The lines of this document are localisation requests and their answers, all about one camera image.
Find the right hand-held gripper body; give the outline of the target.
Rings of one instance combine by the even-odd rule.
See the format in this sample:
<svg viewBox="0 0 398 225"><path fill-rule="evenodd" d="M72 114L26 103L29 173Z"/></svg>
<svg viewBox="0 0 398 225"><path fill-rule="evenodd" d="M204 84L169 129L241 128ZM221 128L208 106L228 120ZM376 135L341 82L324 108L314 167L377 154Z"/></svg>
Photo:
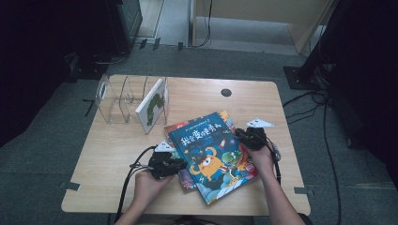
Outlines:
<svg viewBox="0 0 398 225"><path fill-rule="evenodd" d="M256 118L247 123L245 129L249 133L248 139L250 145L248 146L252 150L260 150L262 147L268 144L267 134L265 128L273 128L274 125L268 121Z"/></svg>

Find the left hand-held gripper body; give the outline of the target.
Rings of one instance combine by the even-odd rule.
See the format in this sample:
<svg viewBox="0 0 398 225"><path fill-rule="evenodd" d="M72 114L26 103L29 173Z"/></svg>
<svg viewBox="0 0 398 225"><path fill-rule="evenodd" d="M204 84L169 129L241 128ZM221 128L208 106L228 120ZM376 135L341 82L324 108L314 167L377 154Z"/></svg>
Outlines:
<svg viewBox="0 0 398 225"><path fill-rule="evenodd" d="M175 151L167 142L161 142L154 150L148 166L150 173L155 179L162 179L163 177L170 176L168 167L172 164L173 152Z"/></svg>

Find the colourful animal picture book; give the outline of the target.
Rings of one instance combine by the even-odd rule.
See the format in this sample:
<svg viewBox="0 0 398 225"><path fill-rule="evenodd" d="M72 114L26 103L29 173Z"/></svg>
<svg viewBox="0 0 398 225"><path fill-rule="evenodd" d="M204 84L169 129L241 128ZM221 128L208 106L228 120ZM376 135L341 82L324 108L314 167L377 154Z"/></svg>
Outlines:
<svg viewBox="0 0 398 225"><path fill-rule="evenodd" d="M233 120L230 117L229 113L227 111L219 111L218 115L221 117L223 122L231 129L231 131L235 132L236 128L235 128L235 125L234 125ZM173 124L173 125L166 126L164 128L164 133L165 133L165 136L166 136L167 143L172 148L174 148L175 145L172 142L172 139L169 137L169 133L174 131L174 130L176 130L176 129L178 129L178 128L182 128L182 127L184 127L184 126L186 126L189 123L192 123L194 121L196 121L196 118L191 119L191 120L187 120L187 121L178 122L178 123ZM191 178L191 176L190 176L190 174L189 174L187 169L181 170L178 173L178 177L179 177L179 180L180 180L181 187L184 190L192 190L192 189L196 188L196 185L195 185L193 179Z"/></svg>

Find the blue monster picture book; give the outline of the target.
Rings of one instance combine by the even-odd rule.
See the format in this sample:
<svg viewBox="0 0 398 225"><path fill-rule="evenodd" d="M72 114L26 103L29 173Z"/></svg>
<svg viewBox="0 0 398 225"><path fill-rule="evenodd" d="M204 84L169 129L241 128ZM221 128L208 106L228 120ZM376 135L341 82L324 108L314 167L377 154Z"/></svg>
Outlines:
<svg viewBox="0 0 398 225"><path fill-rule="evenodd" d="M164 129L204 202L211 204L257 175L235 135L228 112L220 111Z"/></svg>

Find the white caterpillar picture book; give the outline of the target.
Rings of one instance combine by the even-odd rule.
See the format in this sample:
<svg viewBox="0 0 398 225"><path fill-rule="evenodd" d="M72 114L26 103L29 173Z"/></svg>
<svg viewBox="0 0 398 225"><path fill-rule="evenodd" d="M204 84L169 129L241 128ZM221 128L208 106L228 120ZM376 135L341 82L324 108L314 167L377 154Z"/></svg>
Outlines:
<svg viewBox="0 0 398 225"><path fill-rule="evenodd" d="M165 81L158 79L147 95L136 108L135 112L143 126L145 133L156 124L164 109Z"/></svg>

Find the clear acrylic book rack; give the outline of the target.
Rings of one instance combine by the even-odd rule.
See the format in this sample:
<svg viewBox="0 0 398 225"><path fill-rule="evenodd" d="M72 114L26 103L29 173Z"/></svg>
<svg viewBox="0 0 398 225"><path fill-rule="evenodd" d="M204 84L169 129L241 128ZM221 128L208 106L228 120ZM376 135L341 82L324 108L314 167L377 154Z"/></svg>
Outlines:
<svg viewBox="0 0 398 225"><path fill-rule="evenodd" d="M156 124L166 124L166 108L168 106L166 77L107 74L104 74L99 80L95 98L105 122L108 124L141 124L135 110L158 79L165 81L165 103Z"/></svg>

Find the person's right hand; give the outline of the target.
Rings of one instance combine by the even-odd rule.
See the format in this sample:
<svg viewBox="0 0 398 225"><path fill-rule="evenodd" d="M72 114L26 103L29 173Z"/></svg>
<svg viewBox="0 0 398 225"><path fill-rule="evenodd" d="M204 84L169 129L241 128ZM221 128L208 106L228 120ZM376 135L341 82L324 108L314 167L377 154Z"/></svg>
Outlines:
<svg viewBox="0 0 398 225"><path fill-rule="evenodd" d="M244 148L249 153L255 168L262 178L275 177L273 158L266 146L262 147L260 150L252 150L247 146L244 146Z"/></svg>

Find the person's left hand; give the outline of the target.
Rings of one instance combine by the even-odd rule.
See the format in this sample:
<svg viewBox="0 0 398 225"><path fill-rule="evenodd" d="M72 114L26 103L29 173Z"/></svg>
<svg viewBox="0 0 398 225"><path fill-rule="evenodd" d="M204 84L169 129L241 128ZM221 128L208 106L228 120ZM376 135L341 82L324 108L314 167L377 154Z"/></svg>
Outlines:
<svg viewBox="0 0 398 225"><path fill-rule="evenodd" d="M132 205L141 210L146 210L173 179L173 176L156 179L148 171L137 173L135 175Z"/></svg>

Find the person's lap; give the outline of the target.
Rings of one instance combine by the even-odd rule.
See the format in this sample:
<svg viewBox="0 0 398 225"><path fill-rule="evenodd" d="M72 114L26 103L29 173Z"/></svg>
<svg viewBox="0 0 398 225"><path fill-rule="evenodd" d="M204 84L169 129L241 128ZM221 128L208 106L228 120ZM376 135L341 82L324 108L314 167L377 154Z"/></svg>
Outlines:
<svg viewBox="0 0 398 225"><path fill-rule="evenodd" d="M144 216L140 224L145 225L254 225L249 216L178 216L153 215Z"/></svg>

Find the black floor tape strip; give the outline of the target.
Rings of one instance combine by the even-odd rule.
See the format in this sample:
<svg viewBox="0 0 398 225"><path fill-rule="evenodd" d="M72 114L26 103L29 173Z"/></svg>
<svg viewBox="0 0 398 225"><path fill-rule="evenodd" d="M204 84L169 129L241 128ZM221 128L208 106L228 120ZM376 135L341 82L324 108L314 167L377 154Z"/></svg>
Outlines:
<svg viewBox="0 0 398 225"><path fill-rule="evenodd" d="M308 197L314 196L314 191L307 187L294 187L296 194L306 194Z"/></svg>
<svg viewBox="0 0 398 225"><path fill-rule="evenodd" d="M78 191L80 188L80 185L77 183L73 183L73 182L66 182L66 181L61 181L58 185L59 188L63 188L63 189L69 189L69 190L74 190L74 191Z"/></svg>

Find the black stand base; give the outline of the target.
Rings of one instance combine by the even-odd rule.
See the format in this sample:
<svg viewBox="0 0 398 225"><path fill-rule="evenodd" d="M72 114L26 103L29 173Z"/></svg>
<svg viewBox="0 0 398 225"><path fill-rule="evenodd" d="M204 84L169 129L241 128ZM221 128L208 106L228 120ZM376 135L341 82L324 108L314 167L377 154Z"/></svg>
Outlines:
<svg viewBox="0 0 398 225"><path fill-rule="evenodd" d="M314 70L306 67L284 67L283 72L289 87L295 90L320 90Z"/></svg>

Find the beige wooden cabinet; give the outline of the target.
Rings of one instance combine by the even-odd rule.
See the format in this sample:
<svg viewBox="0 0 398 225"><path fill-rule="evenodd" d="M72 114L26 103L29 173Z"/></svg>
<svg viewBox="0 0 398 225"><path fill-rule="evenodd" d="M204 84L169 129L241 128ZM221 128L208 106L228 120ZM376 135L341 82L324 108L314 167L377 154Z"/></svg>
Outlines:
<svg viewBox="0 0 398 225"><path fill-rule="evenodd" d="M286 23L297 53L303 53L319 25L327 24L339 0L190 0L191 41L197 17Z"/></svg>

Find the dark equipment cabinet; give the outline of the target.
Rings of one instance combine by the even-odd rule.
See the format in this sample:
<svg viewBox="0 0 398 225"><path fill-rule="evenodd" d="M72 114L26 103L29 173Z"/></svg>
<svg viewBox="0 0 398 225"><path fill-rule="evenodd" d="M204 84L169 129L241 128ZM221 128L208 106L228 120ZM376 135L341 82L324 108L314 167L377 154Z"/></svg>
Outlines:
<svg viewBox="0 0 398 225"><path fill-rule="evenodd" d="M115 54L129 53L143 21L139 0L106 0Z"/></svg>

